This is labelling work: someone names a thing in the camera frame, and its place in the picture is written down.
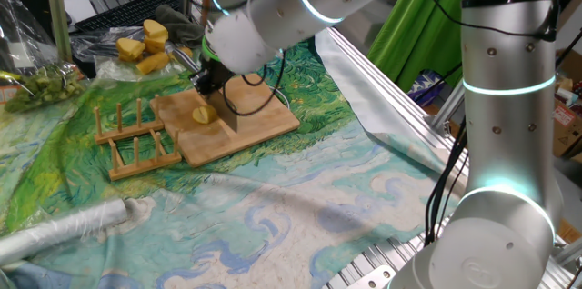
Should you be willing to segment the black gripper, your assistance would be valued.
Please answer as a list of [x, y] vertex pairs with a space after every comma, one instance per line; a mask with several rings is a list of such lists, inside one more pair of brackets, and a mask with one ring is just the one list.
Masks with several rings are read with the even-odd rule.
[[218, 89], [220, 94], [227, 91], [227, 81], [236, 74], [214, 59], [201, 61], [201, 71], [190, 75], [195, 90], [202, 96], [210, 96]]

